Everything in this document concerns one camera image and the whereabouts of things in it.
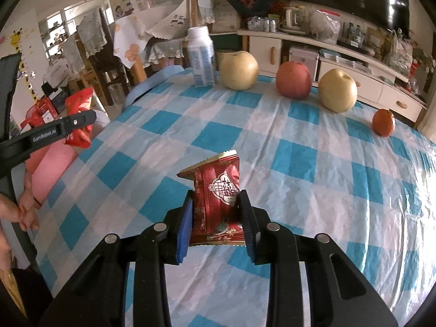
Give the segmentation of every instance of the red snack package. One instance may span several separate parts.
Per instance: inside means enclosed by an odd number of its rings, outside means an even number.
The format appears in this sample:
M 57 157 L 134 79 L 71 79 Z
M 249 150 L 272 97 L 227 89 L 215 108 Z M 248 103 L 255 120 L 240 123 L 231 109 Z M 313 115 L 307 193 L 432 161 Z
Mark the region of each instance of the red snack package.
M 90 110 L 93 91 L 94 89 L 92 87 L 85 88 L 84 90 L 78 91 L 65 99 L 67 114 L 70 116 L 72 114 Z M 91 145 L 91 132 L 92 125 L 74 130 L 70 135 L 67 136 L 65 144 L 87 149 Z
M 239 156 L 235 150 L 213 156 L 179 172 L 194 181 L 190 244 L 245 244 L 236 203 Z

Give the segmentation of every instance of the white bottle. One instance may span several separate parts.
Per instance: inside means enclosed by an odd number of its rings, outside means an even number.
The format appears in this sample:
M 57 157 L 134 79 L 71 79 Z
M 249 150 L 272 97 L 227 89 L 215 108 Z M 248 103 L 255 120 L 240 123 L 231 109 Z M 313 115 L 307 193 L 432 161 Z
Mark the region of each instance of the white bottle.
M 209 30 L 206 26 L 188 29 L 188 54 L 196 87 L 214 86 L 215 53 Z

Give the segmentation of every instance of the black pants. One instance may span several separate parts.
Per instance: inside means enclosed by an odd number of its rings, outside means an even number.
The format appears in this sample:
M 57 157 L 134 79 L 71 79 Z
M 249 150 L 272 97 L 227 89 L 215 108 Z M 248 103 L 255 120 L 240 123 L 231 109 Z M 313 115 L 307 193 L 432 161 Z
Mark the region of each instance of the black pants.
M 0 324 L 8 327 L 37 326 L 53 298 L 41 275 L 31 270 L 12 269 L 27 319 L 0 281 Z

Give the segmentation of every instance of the yellow fabric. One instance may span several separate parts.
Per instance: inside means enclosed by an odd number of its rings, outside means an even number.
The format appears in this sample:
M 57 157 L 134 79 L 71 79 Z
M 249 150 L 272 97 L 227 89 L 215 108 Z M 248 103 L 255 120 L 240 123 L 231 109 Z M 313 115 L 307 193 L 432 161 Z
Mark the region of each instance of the yellow fabric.
M 17 281 L 11 270 L 0 270 L 0 279 L 3 282 L 4 287 L 9 293 L 10 297 L 20 309 L 21 313 L 27 318 L 25 306 L 21 300 L 20 292 L 18 291 Z

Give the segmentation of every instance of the white tv cabinet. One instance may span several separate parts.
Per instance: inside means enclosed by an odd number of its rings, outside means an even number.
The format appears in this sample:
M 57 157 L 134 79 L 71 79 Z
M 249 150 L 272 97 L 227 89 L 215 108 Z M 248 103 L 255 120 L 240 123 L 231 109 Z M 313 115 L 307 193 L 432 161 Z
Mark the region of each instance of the white tv cabinet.
M 330 69 L 343 69 L 361 84 L 358 88 L 358 99 L 364 103 L 376 108 L 391 109 L 414 123 L 420 118 L 419 115 L 422 110 L 427 109 L 426 104 L 416 96 L 383 82 L 380 76 L 392 82 L 395 82 L 395 78 L 407 82 L 408 78 L 369 55 L 360 54 L 339 45 L 281 32 L 254 32 L 247 29 L 239 29 L 237 34 L 243 36 L 243 50 L 249 51 L 259 63 L 260 75 L 275 77 L 281 63 L 282 41 L 290 40 L 317 48 L 334 50 L 343 55 L 351 56 L 356 60 L 364 62 L 372 71 L 372 74 L 368 74 L 347 64 L 337 63 L 333 60 L 320 57 L 318 80 Z

